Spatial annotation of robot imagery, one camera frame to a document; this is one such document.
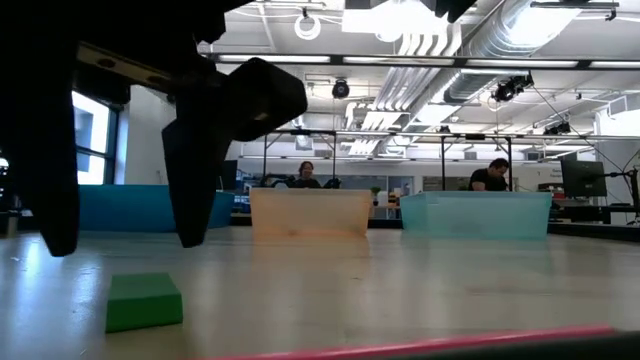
translucent blue bin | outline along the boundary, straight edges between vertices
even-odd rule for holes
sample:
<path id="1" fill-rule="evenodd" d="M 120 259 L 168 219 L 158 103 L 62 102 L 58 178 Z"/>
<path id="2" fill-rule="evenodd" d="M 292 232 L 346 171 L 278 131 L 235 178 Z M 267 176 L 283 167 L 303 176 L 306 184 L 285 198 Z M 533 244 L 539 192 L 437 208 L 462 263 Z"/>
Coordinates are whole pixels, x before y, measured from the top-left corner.
<path id="1" fill-rule="evenodd" d="M 234 194 L 218 192 L 209 228 L 231 222 Z M 166 185 L 81 185 L 80 230 L 173 232 L 169 187 Z"/>
<path id="2" fill-rule="evenodd" d="M 550 193 L 430 191 L 400 199 L 406 231 L 432 238 L 543 240 Z"/>

green foam block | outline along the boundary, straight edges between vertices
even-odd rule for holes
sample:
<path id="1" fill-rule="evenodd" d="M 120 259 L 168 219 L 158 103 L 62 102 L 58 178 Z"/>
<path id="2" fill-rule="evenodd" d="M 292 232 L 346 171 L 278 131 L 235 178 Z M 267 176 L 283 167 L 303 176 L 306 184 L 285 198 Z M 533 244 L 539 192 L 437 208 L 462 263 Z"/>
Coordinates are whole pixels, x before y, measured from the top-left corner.
<path id="1" fill-rule="evenodd" d="M 182 323 L 182 295 L 167 273 L 114 275 L 106 332 Z"/>

ceiling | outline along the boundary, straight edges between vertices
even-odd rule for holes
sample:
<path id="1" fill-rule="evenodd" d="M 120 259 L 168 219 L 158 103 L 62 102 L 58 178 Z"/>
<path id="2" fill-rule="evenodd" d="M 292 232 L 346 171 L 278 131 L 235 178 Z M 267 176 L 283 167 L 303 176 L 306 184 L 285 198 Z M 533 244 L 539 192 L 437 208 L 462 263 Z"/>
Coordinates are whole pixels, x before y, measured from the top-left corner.
<path id="1" fill-rule="evenodd" d="M 580 18 L 602 18 L 602 20 L 573 20 L 560 34 L 532 56 L 552 58 L 621 58 L 640 59 L 640 1 L 617 0 L 620 3 L 618 17 L 604 21 L 607 11 L 583 11 Z M 227 14 L 227 33 L 215 44 L 201 45 L 202 52 L 213 53 L 284 53 L 284 54 L 397 54 L 401 41 L 385 43 L 373 34 L 344 33 L 340 18 L 344 1 L 324 1 L 326 8 L 309 8 L 309 14 L 326 16 L 321 21 L 321 32 L 314 40 L 303 40 L 294 31 L 294 23 L 301 11 L 264 6 L 259 3 L 240 8 Z M 461 22 L 462 38 L 473 38 L 476 26 L 501 3 L 500 0 L 479 0 L 473 11 L 465 14 Z M 281 66 L 307 85 L 309 113 L 314 117 L 313 128 L 332 129 L 341 122 L 347 104 L 352 101 L 371 101 L 385 84 L 389 67 L 358 66 Z M 223 72 L 233 71 L 234 65 L 219 65 Z M 545 120 L 556 111 L 564 114 L 569 110 L 573 127 L 587 133 L 593 129 L 593 110 L 606 106 L 610 100 L 624 95 L 624 91 L 640 91 L 640 72 L 598 71 L 534 71 L 532 73 L 538 94 L 526 90 L 514 102 L 497 104 L 489 99 L 492 88 L 479 93 L 471 106 L 463 106 L 455 113 L 455 122 L 449 122 L 454 132 L 491 132 L 501 124 L 503 132 L 526 132 L 534 123 Z M 333 83 L 338 78 L 347 79 L 351 92 L 347 100 L 334 100 L 331 95 Z"/>

window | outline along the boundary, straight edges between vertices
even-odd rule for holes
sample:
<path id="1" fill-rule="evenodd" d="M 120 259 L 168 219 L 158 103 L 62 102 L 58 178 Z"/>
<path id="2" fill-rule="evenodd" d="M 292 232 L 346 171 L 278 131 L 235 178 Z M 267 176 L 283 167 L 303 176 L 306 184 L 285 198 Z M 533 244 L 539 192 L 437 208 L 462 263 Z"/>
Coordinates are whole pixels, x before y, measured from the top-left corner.
<path id="1" fill-rule="evenodd" d="M 78 183 L 113 183 L 117 112 L 77 92 L 73 99 Z"/>

